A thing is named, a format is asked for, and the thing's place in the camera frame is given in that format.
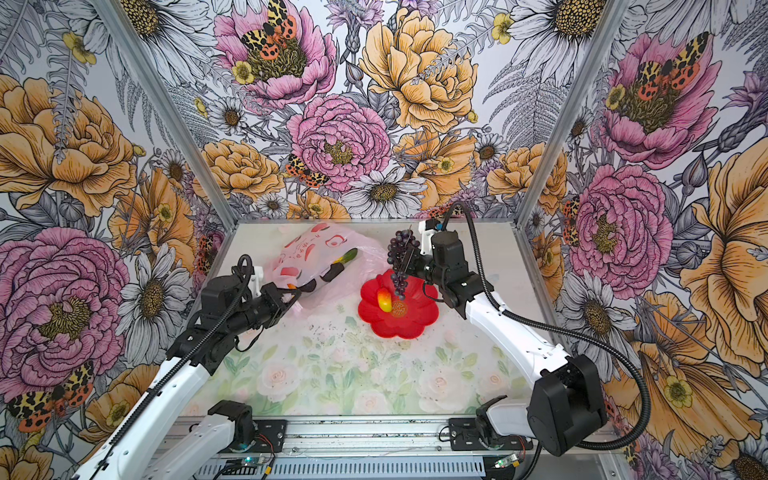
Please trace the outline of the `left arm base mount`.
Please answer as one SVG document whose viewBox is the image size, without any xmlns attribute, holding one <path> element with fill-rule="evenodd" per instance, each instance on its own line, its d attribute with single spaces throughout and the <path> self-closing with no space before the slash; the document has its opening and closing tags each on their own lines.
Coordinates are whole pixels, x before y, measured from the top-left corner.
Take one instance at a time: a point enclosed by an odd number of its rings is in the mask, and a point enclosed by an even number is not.
<svg viewBox="0 0 768 480">
<path fill-rule="evenodd" d="M 234 422 L 233 438 L 218 454 L 280 453 L 286 438 L 288 421 L 284 419 L 255 419 Z"/>
</svg>

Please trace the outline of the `dark purple toy grapes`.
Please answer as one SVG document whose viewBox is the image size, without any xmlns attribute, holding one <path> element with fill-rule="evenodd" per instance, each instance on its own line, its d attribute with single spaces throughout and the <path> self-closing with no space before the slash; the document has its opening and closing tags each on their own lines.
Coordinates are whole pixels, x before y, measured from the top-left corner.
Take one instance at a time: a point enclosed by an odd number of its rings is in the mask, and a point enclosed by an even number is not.
<svg viewBox="0 0 768 480">
<path fill-rule="evenodd" d="M 398 230 L 388 245 L 387 262 L 391 267 L 390 279 L 394 294 L 404 300 L 408 286 L 408 265 L 414 254 L 420 252 L 420 243 L 411 229 Z"/>
</svg>

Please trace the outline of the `pink plastic bag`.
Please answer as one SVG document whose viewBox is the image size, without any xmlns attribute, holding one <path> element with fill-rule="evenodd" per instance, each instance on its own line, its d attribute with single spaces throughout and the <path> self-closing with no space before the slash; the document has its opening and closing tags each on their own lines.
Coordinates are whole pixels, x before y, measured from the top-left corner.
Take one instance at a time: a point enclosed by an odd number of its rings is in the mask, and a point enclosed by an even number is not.
<svg viewBox="0 0 768 480">
<path fill-rule="evenodd" d="M 357 257 L 331 283 L 311 293 L 299 290 L 351 248 L 358 249 Z M 320 222 L 291 238 L 263 270 L 266 283 L 298 289 L 298 305 L 309 312 L 358 293 L 366 281 L 388 268 L 387 253 L 379 241 L 342 224 Z"/>
</svg>

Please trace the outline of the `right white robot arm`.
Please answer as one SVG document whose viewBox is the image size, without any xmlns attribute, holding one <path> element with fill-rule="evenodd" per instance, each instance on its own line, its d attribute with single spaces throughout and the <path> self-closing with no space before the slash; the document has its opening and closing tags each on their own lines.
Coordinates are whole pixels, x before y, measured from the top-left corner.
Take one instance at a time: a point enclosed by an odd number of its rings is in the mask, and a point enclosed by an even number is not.
<svg viewBox="0 0 768 480">
<path fill-rule="evenodd" d="M 512 319 L 492 285 L 470 269 L 456 232 L 431 229 L 417 238 L 410 230 L 399 231 L 390 241 L 388 261 L 405 281 L 420 279 L 436 287 L 443 303 L 486 334 L 530 387 L 528 402 L 501 394 L 478 408 L 476 428 L 487 447 L 497 448 L 513 436 L 530 437 L 560 456 L 585 447 L 606 424 L 596 366 Z"/>
</svg>

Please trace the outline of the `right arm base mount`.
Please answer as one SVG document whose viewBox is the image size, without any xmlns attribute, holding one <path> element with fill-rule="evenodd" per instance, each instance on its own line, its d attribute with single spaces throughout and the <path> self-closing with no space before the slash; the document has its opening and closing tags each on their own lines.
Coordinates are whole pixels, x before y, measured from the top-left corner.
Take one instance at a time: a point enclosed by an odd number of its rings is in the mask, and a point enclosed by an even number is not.
<svg viewBox="0 0 768 480">
<path fill-rule="evenodd" d="M 475 417 L 453 417 L 447 422 L 447 439 L 452 451 L 532 451 L 533 441 L 526 437 L 505 436 L 491 438 L 482 434 Z"/>
</svg>

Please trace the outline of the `red toy apple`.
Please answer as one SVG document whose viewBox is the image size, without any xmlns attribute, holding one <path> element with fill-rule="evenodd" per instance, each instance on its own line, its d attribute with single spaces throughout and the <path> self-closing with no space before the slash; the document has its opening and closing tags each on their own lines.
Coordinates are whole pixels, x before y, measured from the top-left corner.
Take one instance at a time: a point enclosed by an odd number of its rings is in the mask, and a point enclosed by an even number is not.
<svg viewBox="0 0 768 480">
<path fill-rule="evenodd" d="M 382 312 L 390 313 L 393 310 L 392 293 L 386 288 L 379 289 L 377 291 L 377 303 Z"/>
</svg>

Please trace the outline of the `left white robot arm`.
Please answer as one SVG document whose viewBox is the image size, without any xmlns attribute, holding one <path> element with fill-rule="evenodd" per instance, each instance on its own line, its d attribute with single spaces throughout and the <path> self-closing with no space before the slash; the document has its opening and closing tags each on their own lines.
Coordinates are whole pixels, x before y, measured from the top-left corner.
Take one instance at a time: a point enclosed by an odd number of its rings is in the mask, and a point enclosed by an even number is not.
<svg viewBox="0 0 768 480">
<path fill-rule="evenodd" d="M 291 289 L 274 283 L 255 287 L 260 278 L 249 255 L 240 257 L 229 275 L 208 281 L 200 308 L 172 344 L 146 392 L 75 479 L 139 479 L 161 441 L 187 403 L 238 348 L 239 336 L 275 326 L 304 294 L 330 283 L 346 262 L 331 263 L 322 274 Z"/>
</svg>

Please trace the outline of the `green yellow toy mango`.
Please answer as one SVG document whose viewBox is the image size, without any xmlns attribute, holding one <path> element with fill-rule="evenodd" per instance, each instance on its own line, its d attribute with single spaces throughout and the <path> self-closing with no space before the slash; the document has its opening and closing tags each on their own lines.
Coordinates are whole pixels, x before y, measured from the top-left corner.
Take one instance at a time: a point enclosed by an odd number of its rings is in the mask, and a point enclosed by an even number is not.
<svg viewBox="0 0 768 480">
<path fill-rule="evenodd" d="M 351 248 L 350 250 L 346 251 L 341 257 L 339 257 L 336 260 L 336 263 L 346 265 L 352 262 L 357 257 L 357 255 L 358 255 L 358 249 Z"/>
</svg>

